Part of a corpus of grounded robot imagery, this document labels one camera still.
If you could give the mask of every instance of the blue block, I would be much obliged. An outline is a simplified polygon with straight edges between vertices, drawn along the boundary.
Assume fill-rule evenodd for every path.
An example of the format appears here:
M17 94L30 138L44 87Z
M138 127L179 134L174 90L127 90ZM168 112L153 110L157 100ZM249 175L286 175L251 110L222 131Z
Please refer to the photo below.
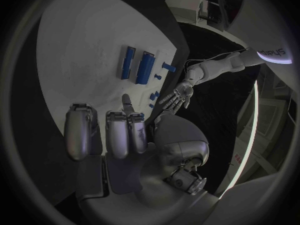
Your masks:
M135 84L146 85L148 83L154 62L154 55L144 52L142 60L139 63Z
M175 71L176 71L176 67L170 66L169 64L166 64L165 62L162 64L162 67L164 69L171 71L172 73L175 73Z
M162 79L162 76L159 76L159 75L157 75L157 74L155 74L154 77L157 78L158 80L161 80L161 79Z
M154 101L154 100L155 100L155 98L156 98L155 94L154 94L154 93L151 93L151 95L150 95L150 99L151 99L152 101Z
M123 68L122 68L122 77L121 79L128 79L130 75L130 64L132 62L132 59L135 56L136 49L133 47L127 47L126 57L123 62Z

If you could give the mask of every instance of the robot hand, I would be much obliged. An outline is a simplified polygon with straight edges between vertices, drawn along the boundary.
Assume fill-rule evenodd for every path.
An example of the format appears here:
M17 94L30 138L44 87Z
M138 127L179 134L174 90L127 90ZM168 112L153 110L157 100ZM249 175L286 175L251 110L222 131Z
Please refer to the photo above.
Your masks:
M177 85L172 93L159 101L159 104L163 104L164 102L169 100L162 109L174 109L174 112L176 113L183 103L185 109L189 106L190 99L193 93L194 90L192 88L192 85L188 81L184 80Z

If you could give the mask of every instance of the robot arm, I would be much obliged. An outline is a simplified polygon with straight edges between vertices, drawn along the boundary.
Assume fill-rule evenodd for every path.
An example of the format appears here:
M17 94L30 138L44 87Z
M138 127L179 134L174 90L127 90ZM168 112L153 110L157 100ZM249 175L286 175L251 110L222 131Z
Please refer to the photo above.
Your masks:
M226 72L239 72L254 65L263 64L255 50L248 50L239 53L233 52L221 60L205 60L188 67L184 80L177 85L171 94L163 98L159 104L169 100L162 109L174 109L175 113L184 103L184 108L190 104L193 95L193 86L215 79Z

